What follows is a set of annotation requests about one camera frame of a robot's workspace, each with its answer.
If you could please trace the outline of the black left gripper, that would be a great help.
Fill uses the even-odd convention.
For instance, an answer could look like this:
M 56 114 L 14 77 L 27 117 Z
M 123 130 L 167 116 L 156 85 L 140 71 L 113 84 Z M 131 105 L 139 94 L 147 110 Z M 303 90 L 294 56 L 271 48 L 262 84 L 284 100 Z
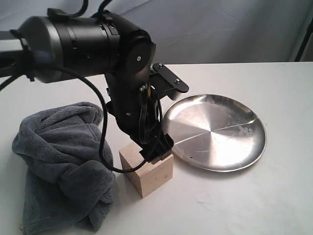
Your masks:
M 156 164 L 172 153 L 174 141 L 168 134 L 160 135 L 159 97 L 151 88 L 150 75 L 150 64 L 134 73 L 122 69 L 104 72 L 111 98 L 108 111 L 120 130 L 143 147 L 144 160 Z

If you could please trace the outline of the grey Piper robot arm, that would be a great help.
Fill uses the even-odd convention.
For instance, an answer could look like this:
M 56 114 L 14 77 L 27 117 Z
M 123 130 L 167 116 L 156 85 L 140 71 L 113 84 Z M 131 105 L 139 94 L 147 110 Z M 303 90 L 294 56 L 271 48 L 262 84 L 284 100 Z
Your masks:
M 103 103 L 105 113 L 154 164 L 174 145 L 161 129 L 161 93 L 150 69 L 155 48 L 145 30 L 110 11 L 74 18 L 50 8 L 46 16 L 1 32 L 0 75 L 43 83 L 104 75 L 111 98 Z

